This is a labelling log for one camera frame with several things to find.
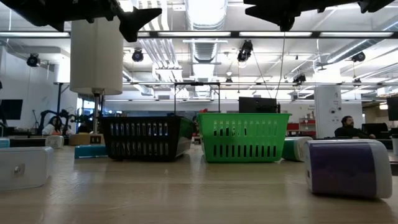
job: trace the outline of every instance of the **computer monitor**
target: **computer monitor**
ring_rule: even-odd
[[[388,120],[398,121],[398,96],[388,97]]]
[[[20,120],[23,100],[1,100],[0,110],[6,120]]]
[[[239,113],[280,113],[276,99],[239,97]]]

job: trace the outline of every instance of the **table surface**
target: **table surface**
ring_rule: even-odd
[[[55,151],[39,188],[0,192],[0,223],[398,223],[387,200],[320,197],[304,164],[207,164],[200,147],[173,163],[73,159]]]

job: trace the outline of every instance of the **white box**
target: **white box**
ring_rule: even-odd
[[[0,149],[0,191],[40,187],[52,169],[51,147]]]

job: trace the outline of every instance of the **woman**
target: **woman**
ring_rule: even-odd
[[[62,121],[59,117],[54,116],[50,119],[48,125],[44,127],[42,134],[43,135],[62,135],[61,131]]]

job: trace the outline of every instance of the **ceiling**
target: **ceiling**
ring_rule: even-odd
[[[121,0],[123,4],[128,4],[129,0]],[[148,3],[142,3],[141,7],[148,7]],[[187,30],[185,18],[184,0],[167,1],[167,21],[170,30]],[[226,11],[226,20],[224,30],[279,30],[279,28],[270,22],[262,21],[244,13],[248,6],[243,1],[230,0]],[[328,8],[324,13],[318,14],[316,11],[304,12],[300,17],[296,18],[295,25],[292,30],[300,31],[381,31],[379,26],[394,16],[398,15],[398,1],[390,6],[381,9],[376,13],[361,14],[359,7],[355,4],[344,5],[340,7]],[[71,24],[65,23],[65,30],[70,30]],[[0,3],[0,30],[13,31],[54,31],[51,27],[34,27],[21,16],[10,10]],[[219,44],[216,62],[219,65],[214,69],[214,80],[223,82],[226,72],[232,73],[234,82],[261,82],[261,74],[267,82],[278,82],[282,75],[282,81],[298,74],[295,68],[308,67],[305,72],[307,79],[312,79],[314,73],[311,69],[313,60],[317,59],[317,55],[328,55],[336,52],[340,48],[352,43],[353,39],[252,39],[254,54],[247,61],[245,67],[238,69],[236,60],[237,52],[241,48],[243,39],[228,39],[227,43]],[[12,39],[9,42],[17,48],[24,47],[58,47],[62,55],[70,53],[69,39]],[[183,43],[183,39],[172,39],[178,63],[182,68],[182,77],[189,78],[194,74],[192,72],[192,57],[189,44]],[[333,69],[338,69],[344,81],[351,81],[352,77],[364,74],[370,74],[383,69],[389,65],[397,63],[395,58],[398,56],[398,40],[390,39],[364,50],[366,60],[364,62],[355,63],[342,61],[334,64]],[[137,72],[152,72],[152,60],[147,54],[144,54],[142,62],[133,62],[131,54],[135,48],[142,48],[140,42],[124,43],[124,66],[134,76]],[[59,54],[46,55],[45,60],[50,63],[59,63]],[[386,79],[398,78],[397,69],[390,69],[387,72],[380,73],[372,78],[363,78],[362,82],[383,82]],[[362,89],[362,93],[375,90],[377,87],[369,87]]]

